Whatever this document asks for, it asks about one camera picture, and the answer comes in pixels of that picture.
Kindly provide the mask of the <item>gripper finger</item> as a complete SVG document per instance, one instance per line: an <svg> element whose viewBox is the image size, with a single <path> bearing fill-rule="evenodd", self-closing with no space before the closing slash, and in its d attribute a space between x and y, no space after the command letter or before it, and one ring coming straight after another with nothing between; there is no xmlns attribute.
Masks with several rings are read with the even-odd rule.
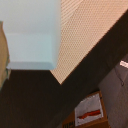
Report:
<svg viewBox="0 0 128 128"><path fill-rule="evenodd" d="M10 62L7 39L3 30L3 22L0 21L0 89L10 77L11 70L7 68Z"/></svg>

